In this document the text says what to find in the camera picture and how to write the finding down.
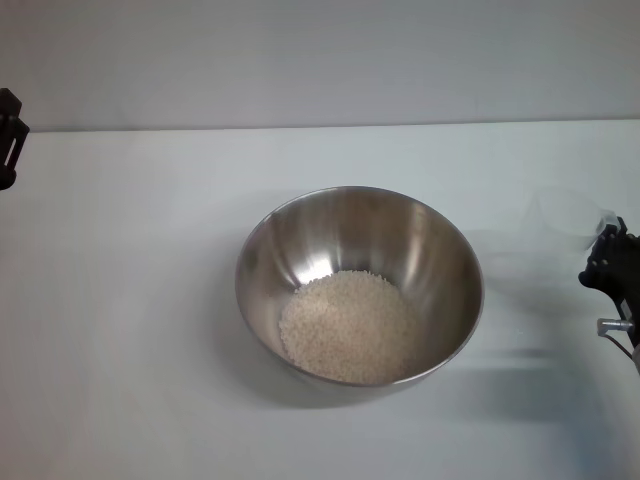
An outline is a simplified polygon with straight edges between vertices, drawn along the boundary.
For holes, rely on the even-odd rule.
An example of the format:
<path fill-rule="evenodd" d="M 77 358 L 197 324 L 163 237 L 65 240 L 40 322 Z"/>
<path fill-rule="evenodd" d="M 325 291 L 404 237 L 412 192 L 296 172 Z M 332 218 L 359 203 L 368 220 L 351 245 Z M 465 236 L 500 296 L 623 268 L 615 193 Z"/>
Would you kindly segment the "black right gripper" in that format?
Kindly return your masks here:
<path fill-rule="evenodd" d="M 622 217 L 619 228 L 607 224 L 597 236 L 586 268 L 578 275 L 586 288 L 600 291 L 614 303 L 622 320 L 632 324 L 628 333 L 633 345 L 639 344 L 639 238 L 627 230 Z M 622 250 L 612 251 L 618 239 Z"/>

